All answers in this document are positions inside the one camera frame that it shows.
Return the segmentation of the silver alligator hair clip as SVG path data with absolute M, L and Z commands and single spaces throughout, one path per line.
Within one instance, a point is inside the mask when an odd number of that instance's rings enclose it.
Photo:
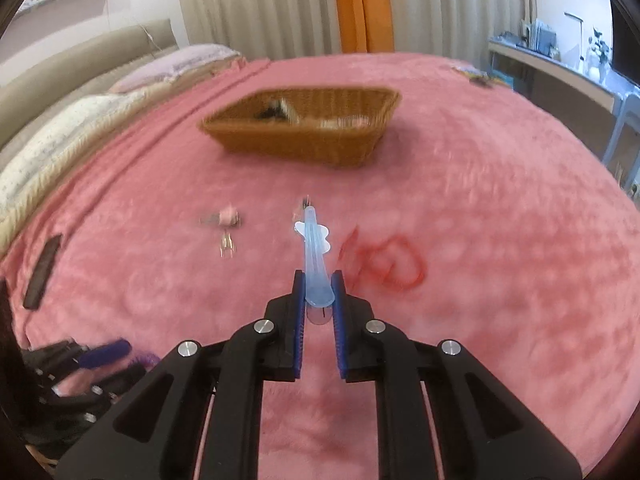
M 222 232 L 219 251 L 221 258 L 232 258 L 235 254 L 235 244 L 229 230 Z

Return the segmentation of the light blue hair clip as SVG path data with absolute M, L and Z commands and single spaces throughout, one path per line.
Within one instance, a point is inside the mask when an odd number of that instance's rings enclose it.
M 324 255 L 331 250 L 330 230 L 318 221 L 312 205 L 303 211 L 303 219 L 294 223 L 294 230 L 304 241 L 306 304 L 313 309 L 329 308 L 335 298 L 324 262 Z

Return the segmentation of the pink bow hair clip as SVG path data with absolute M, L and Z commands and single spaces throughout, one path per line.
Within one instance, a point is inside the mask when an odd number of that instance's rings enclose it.
M 235 229 L 242 224 L 242 217 L 238 208 L 228 205 L 221 208 L 220 211 L 201 218 L 200 222 L 203 224 L 211 224 L 212 226 L 219 226 L 223 229 Z

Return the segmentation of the pink bed blanket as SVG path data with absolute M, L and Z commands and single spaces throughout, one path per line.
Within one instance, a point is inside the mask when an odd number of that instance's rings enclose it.
M 409 337 L 454 338 L 593 470 L 639 401 L 639 215 L 562 122 L 454 61 L 260 60 L 139 116 L 76 169 L 1 263 L 20 341 L 118 337 L 162 356 L 231 336 L 286 294 L 309 196 L 326 264 Z M 362 167 L 226 152 L 203 118 L 262 89 L 383 86 L 401 101 Z M 203 224 L 225 206 L 242 224 Z M 221 258 L 231 232 L 235 254 Z M 62 234 L 40 308 L 23 300 Z

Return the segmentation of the white floral pillow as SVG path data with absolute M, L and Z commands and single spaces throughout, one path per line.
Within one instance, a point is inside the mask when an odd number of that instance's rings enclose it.
M 96 94 L 66 106 L 44 124 L 1 171 L 1 213 L 4 214 L 16 200 L 28 181 L 81 133 L 120 112 L 131 110 L 148 96 L 146 90 Z

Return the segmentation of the beige padded headboard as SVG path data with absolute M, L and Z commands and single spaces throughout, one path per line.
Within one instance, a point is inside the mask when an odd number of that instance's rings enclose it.
M 1 88 L 1 145 L 74 96 L 101 92 L 118 78 L 178 47 L 168 18 L 107 32 L 25 70 Z

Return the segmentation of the beige folded quilt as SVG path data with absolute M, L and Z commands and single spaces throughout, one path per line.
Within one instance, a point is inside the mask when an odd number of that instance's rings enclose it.
M 96 151 L 98 147 L 117 133 L 120 133 L 126 125 L 130 124 L 135 117 L 140 115 L 144 110 L 154 106 L 155 104 L 183 92 L 194 86 L 202 80 L 215 77 L 226 70 L 235 70 L 245 64 L 244 56 L 240 56 L 235 60 L 222 62 L 220 65 L 214 64 L 204 66 L 198 70 L 192 70 L 190 73 L 171 81 L 162 81 L 157 84 L 149 84 L 148 86 L 136 89 L 146 90 L 149 96 L 145 101 L 134 105 L 131 110 L 120 112 L 113 118 L 107 118 L 99 125 L 85 130 L 63 148 L 62 151 L 55 154 L 47 165 L 39 170 L 18 193 L 16 200 L 9 208 L 1 214 L 1 252 L 5 254 L 10 248 L 13 241 L 17 238 L 19 232 L 24 229 L 28 219 L 38 209 L 43 200 L 51 194 L 54 189 L 65 178 L 66 174 L 78 165 L 84 158 Z M 35 133 L 46 124 L 51 118 L 39 126 Z

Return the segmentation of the lilac pillow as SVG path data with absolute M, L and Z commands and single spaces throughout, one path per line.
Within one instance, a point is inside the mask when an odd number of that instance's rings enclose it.
M 204 66 L 218 66 L 240 56 L 240 52 L 223 44 L 194 44 L 140 66 L 116 81 L 108 92 L 128 93 L 149 84 L 175 80 Z

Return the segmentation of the brown wicker basket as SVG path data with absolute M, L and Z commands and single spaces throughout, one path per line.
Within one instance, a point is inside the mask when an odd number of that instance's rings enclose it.
M 297 124 L 255 118 L 278 99 L 295 108 Z M 382 140 L 400 101 L 400 93 L 390 88 L 271 88 L 216 110 L 200 128 L 230 153 L 359 167 Z

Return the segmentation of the booklets on bed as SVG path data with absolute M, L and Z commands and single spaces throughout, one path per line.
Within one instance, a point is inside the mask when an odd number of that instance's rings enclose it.
M 509 85 L 499 77 L 491 76 L 484 70 L 478 70 L 473 66 L 452 66 L 451 69 L 465 77 L 471 84 L 476 84 L 479 87 L 501 86 L 509 88 Z

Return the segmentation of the white desk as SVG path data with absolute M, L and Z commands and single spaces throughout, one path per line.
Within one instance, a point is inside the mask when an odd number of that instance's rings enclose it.
M 624 77 L 618 76 L 614 72 L 608 73 L 608 76 L 611 77 L 610 82 L 600 84 L 599 81 L 579 73 L 574 68 L 499 38 L 490 38 L 488 40 L 488 51 L 490 56 L 498 54 L 504 58 L 510 58 L 510 60 L 562 81 L 563 84 L 567 84 L 570 88 L 584 96 L 588 96 L 591 101 L 603 107 L 613 116 L 618 115 L 626 94 L 634 91 L 633 84 L 630 84 Z

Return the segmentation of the beige curtain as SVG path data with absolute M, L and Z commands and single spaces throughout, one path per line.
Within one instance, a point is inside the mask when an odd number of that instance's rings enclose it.
M 536 0 L 180 0 L 192 44 L 249 58 L 418 52 L 488 62 L 488 40 L 519 34 Z

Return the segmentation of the white desk lamp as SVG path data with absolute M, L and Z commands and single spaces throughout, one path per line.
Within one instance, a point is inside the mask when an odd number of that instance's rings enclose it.
M 572 12 L 565 11 L 564 15 L 570 20 L 578 24 L 579 36 L 578 36 L 578 47 L 577 47 L 578 51 L 577 51 L 577 58 L 575 63 L 575 70 L 577 70 L 578 73 L 582 74 L 584 72 L 584 66 L 585 66 L 585 55 L 584 55 L 585 20 L 581 18 L 579 15 L 576 15 L 575 13 L 572 13 Z

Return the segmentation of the items on desk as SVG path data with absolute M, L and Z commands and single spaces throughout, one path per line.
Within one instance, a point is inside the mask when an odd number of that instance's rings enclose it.
M 514 32 L 503 32 L 499 38 L 508 44 L 534 51 L 547 58 L 556 58 L 559 55 L 556 32 L 541 20 L 531 23 L 521 21 L 519 35 Z

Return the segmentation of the white vase with plant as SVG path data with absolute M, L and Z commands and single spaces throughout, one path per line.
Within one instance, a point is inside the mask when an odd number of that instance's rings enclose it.
M 604 40 L 603 32 L 593 29 L 588 38 L 585 74 L 599 84 L 603 84 L 611 67 L 611 47 Z

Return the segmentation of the orange curtain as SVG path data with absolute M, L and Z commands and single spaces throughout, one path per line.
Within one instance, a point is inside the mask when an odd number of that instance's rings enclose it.
M 395 50 L 390 0 L 336 0 L 344 53 Z

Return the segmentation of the black television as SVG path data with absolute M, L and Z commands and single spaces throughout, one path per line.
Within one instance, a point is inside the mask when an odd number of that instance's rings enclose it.
M 639 6 L 612 0 L 613 68 L 634 84 L 640 82 Z

